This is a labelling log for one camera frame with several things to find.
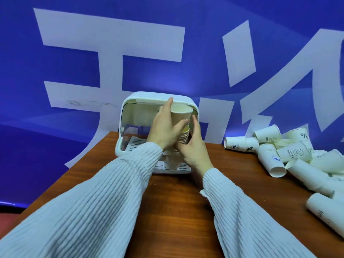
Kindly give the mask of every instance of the right hand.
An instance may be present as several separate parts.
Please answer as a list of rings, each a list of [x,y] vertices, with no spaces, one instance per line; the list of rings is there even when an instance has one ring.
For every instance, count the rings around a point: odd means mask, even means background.
[[[200,135],[200,124],[194,115],[192,120],[194,129],[190,142],[187,145],[177,142],[174,147],[182,154],[185,162],[203,177],[209,169],[213,168],[213,164]]]

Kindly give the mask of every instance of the ribbed sleeve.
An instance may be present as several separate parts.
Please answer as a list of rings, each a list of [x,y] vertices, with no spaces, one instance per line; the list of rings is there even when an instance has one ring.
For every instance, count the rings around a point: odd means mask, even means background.
[[[0,257],[123,257],[161,148],[148,142],[51,200],[0,241]]]
[[[203,187],[226,258],[315,257],[219,170],[205,173]]]

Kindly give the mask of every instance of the wall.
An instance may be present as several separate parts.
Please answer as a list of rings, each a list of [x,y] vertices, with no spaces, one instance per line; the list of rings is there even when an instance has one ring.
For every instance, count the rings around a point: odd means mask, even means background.
[[[191,97],[206,142],[306,125],[344,153],[343,0],[0,0],[0,204],[26,207],[134,91]]]

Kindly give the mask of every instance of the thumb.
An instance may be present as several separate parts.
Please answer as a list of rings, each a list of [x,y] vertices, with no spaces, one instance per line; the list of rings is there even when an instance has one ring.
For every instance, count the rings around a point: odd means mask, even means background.
[[[174,127],[173,127],[173,131],[176,135],[179,135],[180,132],[182,132],[182,130],[184,129],[184,127],[189,123],[188,119],[182,119],[181,121],[179,121]]]
[[[184,144],[177,141],[174,144],[174,147],[179,151],[179,153],[181,153],[184,156],[185,147],[187,147],[187,145],[184,145]]]

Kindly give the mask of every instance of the blue backdrop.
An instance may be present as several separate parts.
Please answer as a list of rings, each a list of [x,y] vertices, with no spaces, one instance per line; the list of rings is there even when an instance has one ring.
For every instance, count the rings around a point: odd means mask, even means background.
[[[91,141],[99,113],[50,106],[44,81],[100,87],[98,54],[43,45],[33,8],[185,27],[182,61],[123,56],[125,91],[234,101],[226,135],[244,135],[239,100],[320,28],[344,30],[344,0],[0,0],[0,205],[27,207]],[[256,72],[230,87],[222,37],[249,20]],[[312,72],[261,112],[281,132],[309,125],[315,149],[339,149],[341,115],[321,131]],[[203,134],[207,125],[202,125]]]

